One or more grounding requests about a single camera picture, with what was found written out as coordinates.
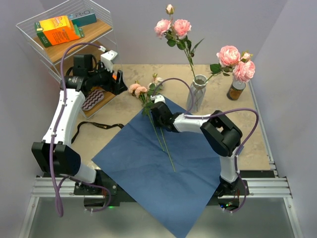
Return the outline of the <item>small pink rose stem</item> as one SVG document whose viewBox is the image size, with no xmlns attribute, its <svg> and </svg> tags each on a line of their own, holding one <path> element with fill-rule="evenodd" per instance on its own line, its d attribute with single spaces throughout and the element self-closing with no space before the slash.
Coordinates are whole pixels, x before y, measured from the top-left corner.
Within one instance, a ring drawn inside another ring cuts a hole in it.
<svg viewBox="0 0 317 238">
<path fill-rule="evenodd" d="M 188 33 L 191 31 L 192 25 L 185 19 L 173 19 L 175 9 L 172 4 L 168 4 L 165 8 L 165 12 L 168 15 L 168 19 L 161 19 L 154 27 L 154 32 L 157 37 L 162 39 L 166 38 L 167 44 L 170 47 L 176 46 L 179 50 L 183 51 L 188 63 L 190 65 L 191 72 L 194 80 L 198 79 L 194 71 L 193 57 L 197 46 L 203 41 L 200 40 L 195 46 L 192 46 L 192 42 L 188 39 Z"/>
</svg>

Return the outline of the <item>twin pink rose stem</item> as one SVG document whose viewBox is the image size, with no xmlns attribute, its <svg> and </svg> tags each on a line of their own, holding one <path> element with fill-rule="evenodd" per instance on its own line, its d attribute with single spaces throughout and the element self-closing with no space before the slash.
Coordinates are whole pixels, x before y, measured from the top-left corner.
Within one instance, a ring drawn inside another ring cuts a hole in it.
<svg viewBox="0 0 317 238">
<path fill-rule="evenodd" d="M 162 145 L 162 142 L 160 140 L 160 137 L 157 133 L 157 130 L 151 115 L 151 111 L 150 111 L 151 106 L 154 104 L 151 100 L 151 96 L 154 95 L 154 89 L 156 88 L 156 86 L 157 85 L 155 83 L 150 83 L 148 87 L 145 87 L 145 86 L 142 86 L 139 83 L 139 81 L 136 80 L 133 84 L 131 84 L 128 87 L 128 92 L 132 96 L 135 96 L 142 103 L 142 107 L 143 107 L 142 115 L 147 116 L 149 118 L 151 125 L 154 129 L 155 135 L 158 139 L 159 145 L 161 146 L 162 150 L 165 151 Z"/>
</svg>

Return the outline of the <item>large pink rose stem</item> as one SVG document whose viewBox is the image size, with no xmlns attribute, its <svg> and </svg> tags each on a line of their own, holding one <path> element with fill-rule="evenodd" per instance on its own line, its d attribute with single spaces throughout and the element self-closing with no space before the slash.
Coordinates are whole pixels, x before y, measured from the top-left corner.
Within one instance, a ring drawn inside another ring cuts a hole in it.
<svg viewBox="0 0 317 238">
<path fill-rule="evenodd" d="M 218 63 L 210 65 L 211 76 L 207 78 L 209 81 L 213 76 L 223 74 L 224 76 L 232 76 L 240 81 L 247 83 L 255 74 L 256 66 L 252 61 L 253 54 L 245 51 L 240 53 L 235 46 L 224 46 L 216 53 Z"/>
</svg>

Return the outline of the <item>blue wrapping paper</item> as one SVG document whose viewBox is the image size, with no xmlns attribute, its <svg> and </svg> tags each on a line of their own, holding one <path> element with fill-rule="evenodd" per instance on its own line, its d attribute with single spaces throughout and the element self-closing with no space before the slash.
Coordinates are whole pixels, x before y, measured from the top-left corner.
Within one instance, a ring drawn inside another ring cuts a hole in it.
<svg viewBox="0 0 317 238">
<path fill-rule="evenodd" d="M 176 172 L 141 113 L 93 162 L 172 234 L 184 238 L 219 185 L 220 159 L 202 134 L 163 132 Z"/>
</svg>

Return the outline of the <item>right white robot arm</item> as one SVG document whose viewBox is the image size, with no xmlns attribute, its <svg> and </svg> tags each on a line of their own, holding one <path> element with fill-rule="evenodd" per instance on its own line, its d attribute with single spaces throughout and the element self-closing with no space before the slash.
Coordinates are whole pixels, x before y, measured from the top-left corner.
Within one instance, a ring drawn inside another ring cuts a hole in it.
<svg viewBox="0 0 317 238">
<path fill-rule="evenodd" d="M 215 111 L 207 116 L 195 117 L 182 113 L 172 113 L 164 102 L 151 106 L 151 113 L 156 126 L 170 132 L 201 133 L 220 157 L 220 186 L 218 196 L 233 195 L 238 189 L 240 171 L 237 166 L 238 147 L 241 144 L 241 130 L 222 111 Z"/>
</svg>

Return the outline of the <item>white bud rose stem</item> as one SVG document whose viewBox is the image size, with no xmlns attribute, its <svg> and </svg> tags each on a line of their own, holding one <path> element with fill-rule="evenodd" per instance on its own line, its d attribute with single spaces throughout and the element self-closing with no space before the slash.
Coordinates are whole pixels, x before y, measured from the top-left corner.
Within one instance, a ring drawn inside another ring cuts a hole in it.
<svg viewBox="0 0 317 238">
<path fill-rule="evenodd" d="M 156 88 L 158 88 L 158 90 L 160 90 L 159 84 L 163 82 L 163 79 L 158 77 L 157 73 L 154 73 L 152 75 L 152 77 L 153 77 L 153 81 L 148 85 L 148 90 L 149 90 L 148 94 L 150 93 L 150 91 L 154 91 Z M 153 109 L 155 110 L 155 114 L 154 114 L 154 119 L 152 121 L 154 130 L 156 132 L 156 126 L 159 126 L 160 132 L 161 132 L 161 136 L 162 136 L 162 139 L 163 139 L 163 142 L 164 142 L 164 146 L 165 146 L 165 149 L 163 149 L 163 151 L 165 151 L 168 154 L 168 157 L 169 157 L 171 166 L 173 168 L 173 171 L 176 172 L 172 157 L 170 155 L 170 152 L 169 152 L 169 149 L 168 149 L 168 146 L 167 146 L 167 143 L 166 143 L 166 139 L 165 139 L 165 136 L 164 136 L 163 129 L 162 129 L 160 123 L 159 123 L 159 119 L 156 118 L 156 116 L 158 116 L 159 113 L 162 112 L 163 106 L 166 106 L 165 99 L 163 98 L 162 95 L 156 95 L 156 94 L 149 95 L 148 98 L 150 100 L 152 100 L 152 103 L 154 104 Z"/>
</svg>

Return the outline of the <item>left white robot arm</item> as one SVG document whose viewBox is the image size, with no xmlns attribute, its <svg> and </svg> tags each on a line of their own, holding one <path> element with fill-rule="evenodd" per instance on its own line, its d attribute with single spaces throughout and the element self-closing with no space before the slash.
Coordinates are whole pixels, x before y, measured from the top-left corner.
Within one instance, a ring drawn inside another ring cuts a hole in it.
<svg viewBox="0 0 317 238">
<path fill-rule="evenodd" d="M 59 103 L 51 125 L 41 142 L 31 151 L 41 170 L 51 176 L 69 176 L 85 183 L 85 189 L 98 194 L 103 188 L 102 173 L 81 162 L 72 148 L 72 135 L 79 112 L 95 87 L 119 95 L 127 90 L 123 72 L 113 72 L 114 51 L 101 54 L 100 61 L 93 55 L 75 55 L 74 66 L 61 80 Z"/>
</svg>

